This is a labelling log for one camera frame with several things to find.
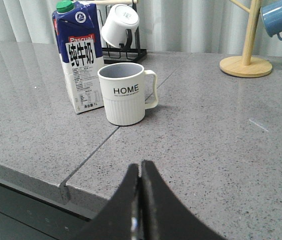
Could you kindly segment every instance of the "blue mug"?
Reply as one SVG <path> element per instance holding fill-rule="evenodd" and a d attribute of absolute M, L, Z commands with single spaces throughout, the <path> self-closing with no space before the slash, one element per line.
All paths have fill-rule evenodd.
<path fill-rule="evenodd" d="M 277 38 L 282 41 L 280 36 L 282 32 L 282 0 L 261 7 L 261 18 L 267 34 L 271 38 L 273 35 L 277 35 Z"/>

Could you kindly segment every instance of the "black object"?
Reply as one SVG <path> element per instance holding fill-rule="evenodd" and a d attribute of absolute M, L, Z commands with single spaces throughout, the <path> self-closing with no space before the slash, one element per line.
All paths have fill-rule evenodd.
<path fill-rule="evenodd" d="M 91 222 L 0 183 L 0 240 L 71 240 Z"/>
<path fill-rule="evenodd" d="M 73 240 L 225 240 L 176 198 L 152 161 L 131 164 L 107 205 Z"/>
<path fill-rule="evenodd" d="M 132 40 L 133 40 L 131 29 L 126 29 L 125 33 L 126 33 L 126 44 L 125 45 L 123 43 L 119 44 L 121 51 L 130 50 Z"/>

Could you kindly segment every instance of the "dark gray foreground object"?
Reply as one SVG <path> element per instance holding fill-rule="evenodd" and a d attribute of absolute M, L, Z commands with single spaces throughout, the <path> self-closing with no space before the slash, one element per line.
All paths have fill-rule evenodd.
<path fill-rule="evenodd" d="M 177 199 L 152 161 L 131 164 L 107 205 L 73 240 L 225 240 Z"/>

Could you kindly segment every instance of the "wooden pole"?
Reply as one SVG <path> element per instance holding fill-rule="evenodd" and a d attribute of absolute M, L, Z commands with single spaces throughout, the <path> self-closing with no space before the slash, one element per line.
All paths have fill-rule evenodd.
<path fill-rule="evenodd" d="M 231 2 L 233 2 L 235 5 L 237 5 L 239 8 L 243 9 L 244 11 L 246 11 L 248 14 L 250 13 L 250 9 L 247 8 L 246 6 L 244 6 L 241 2 L 237 1 L 237 0 L 230 0 Z"/>
<path fill-rule="evenodd" d="M 251 56 L 252 56 L 253 46 L 255 43 L 260 8 L 261 8 L 261 0 L 252 0 L 249 19 L 246 27 L 243 53 L 242 53 L 243 66 L 249 66 L 251 63 Z"/>

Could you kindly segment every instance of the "white curtain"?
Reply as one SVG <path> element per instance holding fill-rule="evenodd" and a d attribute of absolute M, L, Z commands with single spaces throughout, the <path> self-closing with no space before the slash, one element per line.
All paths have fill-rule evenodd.
<path fill-rule="evenodd" d="M 0 41 L 55 43 L 51 14 L 58 1 L 0 0 Z M 239 1 L 250 7 L 251 0 Z M 148 51 L 242 54 L 249 16 L 229 0 L 139 0 L 137 11 Z M 282 41 L 267 35 L 261 19 L 253 54 L 282 56 Z"/>

